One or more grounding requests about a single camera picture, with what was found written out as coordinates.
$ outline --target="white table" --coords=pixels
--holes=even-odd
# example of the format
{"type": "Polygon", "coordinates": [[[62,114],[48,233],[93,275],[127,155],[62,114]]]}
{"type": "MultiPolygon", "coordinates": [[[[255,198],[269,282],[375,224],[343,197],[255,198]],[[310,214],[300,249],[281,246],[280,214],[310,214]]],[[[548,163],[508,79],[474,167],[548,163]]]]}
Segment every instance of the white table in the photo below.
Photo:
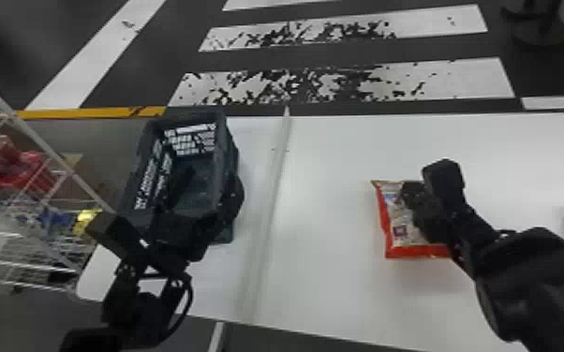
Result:
{"type": "MultiPolygon", "coordinates": [[[[228,254],[219,266],[212,251],[193,267],[194,315],[403,348],[524,350],[490,331],[472,283],[451,261],[382,258],[369,180],[418,178],[450,157],[461,164],[468,201],[495,227],[545,226],[564,237],[564,114],[293,118],[287,149],[263,260],[252,263],[260,278],[247,278],[259,283],[252,305],[237,307],[235,283],[220,275],[240,270],[240,258],[228,254]]],[[[250,209],[244,220],[257,214],[250,209]]],[[[82,298],[104,297],[116,264],[106,257],[94,255],[82,298]]]]}

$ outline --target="white stripe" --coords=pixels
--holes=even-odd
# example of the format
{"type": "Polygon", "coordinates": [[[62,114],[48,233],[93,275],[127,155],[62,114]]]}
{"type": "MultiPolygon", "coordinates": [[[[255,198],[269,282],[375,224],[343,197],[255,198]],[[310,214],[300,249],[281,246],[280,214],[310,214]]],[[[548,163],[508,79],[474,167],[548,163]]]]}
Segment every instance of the white stripe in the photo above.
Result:
{"type": "Polygon", "coordinates": [[[487,27],[479,6],[463,5],[217,27],[208,32],[199,51],[485,32],[487,27]]]}
{"type": "Polygon", "coordinates": [[[246,9],[255,7],[281,7],[285,5],[296,5],[305,3],[321,3],[335,0],[228,0],[223,7],[224,11],[246,9]]]}
{"type": "Polygon", "coordinates": [[[26,107],[75,109],[166,0],[129,0],[26,107]]]}
{"type": "Polygon", "coordinates": [[[526,110],[564,109],[564,95],[528,96],[521,99],[526,110]]]}
{"type": "Polygon", "coordinates": [[[356,67],[186,73],[169,106],[514,97],[496,57],[356,67]],[[310,95],[294,87],[309,88],[310,95]]]}

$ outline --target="plastic basket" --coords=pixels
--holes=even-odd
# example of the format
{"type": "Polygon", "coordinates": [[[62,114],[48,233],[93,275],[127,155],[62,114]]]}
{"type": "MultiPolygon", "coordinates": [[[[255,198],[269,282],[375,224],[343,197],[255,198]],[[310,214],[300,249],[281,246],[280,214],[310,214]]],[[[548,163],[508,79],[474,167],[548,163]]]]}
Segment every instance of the plastic basket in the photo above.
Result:
{"type": "MultiPolygon", "coordinates": [[[[137,157],[120,204],[119,212],[124,216],[153,209],[169,178],[188,167],[195,170],[195,176],[173,212],[196,216],[213,211],[229,177],[238,174],[238,149],[225,114],[217,109],[183,110],[150,121],[140,139],[137,157]]],[[[145,236],[149,224],[132,223],[145,236]]],[[[230,227],[214,243],[232,240],[230,227]]]]}

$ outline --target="chip bag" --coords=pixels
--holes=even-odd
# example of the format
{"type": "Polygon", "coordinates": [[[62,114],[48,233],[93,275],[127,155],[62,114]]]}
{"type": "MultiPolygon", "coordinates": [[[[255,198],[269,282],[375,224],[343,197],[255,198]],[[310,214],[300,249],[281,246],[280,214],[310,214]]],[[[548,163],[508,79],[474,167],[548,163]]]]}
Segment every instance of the chip bag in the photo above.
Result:
{"type": "Polygon", "coordinates": [[[385,232],[385,257],[450,257],[444,244],[429,243],[413,225],[413,212],[399,199],[404,181],[374,180],[380,225],[385,232]]]}

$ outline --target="metal shelf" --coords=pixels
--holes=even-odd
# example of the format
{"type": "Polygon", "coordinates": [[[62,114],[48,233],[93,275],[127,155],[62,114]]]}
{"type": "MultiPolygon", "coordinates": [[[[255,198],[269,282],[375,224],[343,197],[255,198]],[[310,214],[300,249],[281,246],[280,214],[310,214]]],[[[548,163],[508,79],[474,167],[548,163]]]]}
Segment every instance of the metal shelf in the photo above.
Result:
{"type": "Polygon", "coordinates": [[[0,135],[23,152],[0,169],[0,284],[73,290],[96,247],[84,226],[113,209],[1,97],[0,135]]]}

